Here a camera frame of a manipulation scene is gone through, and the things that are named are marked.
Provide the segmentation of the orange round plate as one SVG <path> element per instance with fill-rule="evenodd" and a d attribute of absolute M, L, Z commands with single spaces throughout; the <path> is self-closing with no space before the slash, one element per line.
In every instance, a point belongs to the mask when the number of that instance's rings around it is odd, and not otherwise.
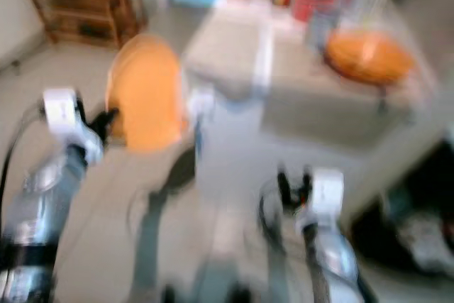
<path fill-rule="evenodd" d="M 395 37 L 364 28 L 334 31 L 322 56 L 341 77 L 380 87 L 396 85 L 417 70 L 415 57 Z"/>
<path fill-rule="evenodd" d="M 105 106 L 117 109 L 111 137 L 130 153 L 156 153 L 188 131 L 179 58 L 162 38 L 139 34 L 118 51 L 108 72 Z"/>

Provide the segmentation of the grey chair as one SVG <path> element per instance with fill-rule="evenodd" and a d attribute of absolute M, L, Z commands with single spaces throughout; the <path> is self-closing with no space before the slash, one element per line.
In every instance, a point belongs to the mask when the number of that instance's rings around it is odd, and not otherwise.
<path fill-rule="evenodd" d="M 275 170 L 258 144 L 260 108 L 217 97 L 179 144 L 134 224 L 124 303 L 291 301 L 286 261 L 260 235 L 260 187 Z"/>

